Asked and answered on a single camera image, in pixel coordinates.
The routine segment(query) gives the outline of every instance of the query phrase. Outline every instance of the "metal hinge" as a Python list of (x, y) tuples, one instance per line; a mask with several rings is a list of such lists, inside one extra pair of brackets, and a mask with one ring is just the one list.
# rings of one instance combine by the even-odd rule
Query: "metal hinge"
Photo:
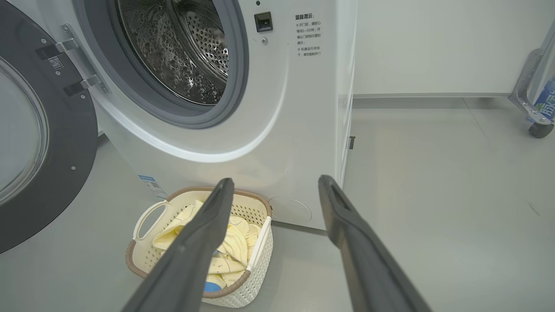
[(75, 35), (73, 27), (69, 23), (64, 24), (62, 25), (62, 30), (67, 36), (66, 41), (42, 47), (36, 50), (36, 52), (41, 59), (50, 59), (67, 51), (75, 51), (76, 57), (78, 57), (80, 61), (79, 64), (82, 65), (83, 70), (86, 72), (84, 73), (85, 75), (82, 73), (82, 76), (88, 76), (89, 78), (65, 87), (65, 92), (69, 96), (73, 96), (92, 87), (93, 85), (97, 85), (102, 92), (110, 93), (110, 89), (104, 83), (105, 80), (100, 75), (98, 68), (94, 65), (94, 62), (89, 54), (82, 48), (83, 45), (81, 44), (79, 38)]

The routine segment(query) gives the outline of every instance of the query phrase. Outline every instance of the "yellow clothing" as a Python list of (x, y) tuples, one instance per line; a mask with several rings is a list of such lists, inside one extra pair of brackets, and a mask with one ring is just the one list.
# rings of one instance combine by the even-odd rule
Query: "yellow clothing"
[[(167, 250), (202, 205), (202, 202), (195, 200), (193, 204), (185, 207), (160, 234), (154, 237), (153, 245)], [(222, 289), (237, 281), (249, 265), (259, 234), (258, 225), (249, 224), (245, 219), (235, 215), (230, 216), (224, 241), (212, 257), (206, 281), (219, 285)]]

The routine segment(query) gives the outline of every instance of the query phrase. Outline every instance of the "laundry basket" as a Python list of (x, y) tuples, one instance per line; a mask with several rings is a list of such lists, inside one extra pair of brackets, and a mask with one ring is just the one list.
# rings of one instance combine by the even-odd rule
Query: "laundry basket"
[[(162, 232), (170, 222), (175, 219), (195, 200), (204, 202), (213, 188), (192, 187), (184, 188), (173, 193), (167, 200), (156, 203), (148, 208), (137, 222), (133, 230), (133, 240), (129, 243), (125, 253), (127, 267), (136, 275), (145, 278), (161, 257), (162, 249), (152, 245), (154, 237)], [(156, 208), (164, 207), (158, 220), (142, 237), (139, 231), (143, 222)], [(219, 291), (203, 292), (203, 301), (210, 304), (240, 308), (251, 303), (264, 281), (268, 264), (272, 255), (274, 240), (272, 238), (270, 204), (261, 196), (236, 190), (233, 195), (231, 214), (245, 219), (251, 224), (261, 227), (260, 235), (245, 273), (231, 286)]]

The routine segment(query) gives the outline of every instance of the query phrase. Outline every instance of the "barcode label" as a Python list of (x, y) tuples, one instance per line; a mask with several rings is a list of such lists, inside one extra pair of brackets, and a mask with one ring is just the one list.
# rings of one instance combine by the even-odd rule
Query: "barcode label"
[(147, 177), (146, 175), (139, 175), (139, 177), (149, 187), (149, 189), (154, 193), (154, 195), (156, 195), (156, 197), (163, 198), (163, 199), (168, 198), (168, 195), (166, 194), (166, 192), (162, 190), (160, 185), (154, 180), (153, 177)]
[(64, 68), (64, 64), (62, 64), (62, 62), (60, 61), (60, 59), (57, 56), (55, 56), (53, 58), (49, 58), (48, 61), (50, 62), (52, 67), (54, 67), (54, 69)]

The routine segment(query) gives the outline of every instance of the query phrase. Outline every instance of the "white washing machine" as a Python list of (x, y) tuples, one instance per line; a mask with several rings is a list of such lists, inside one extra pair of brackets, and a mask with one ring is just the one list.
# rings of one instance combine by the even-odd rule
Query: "white washing machine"
[[(77, 195), (94, 111), (154, 195), (231, 177), (267, 197), (275, 220), (325, 228), (317, 180), (344, 176), (356, 0), (10, 2), (0, 236), (14, 238), (0, 252)], [(36, 217), (19, 229), (26, 209)]]

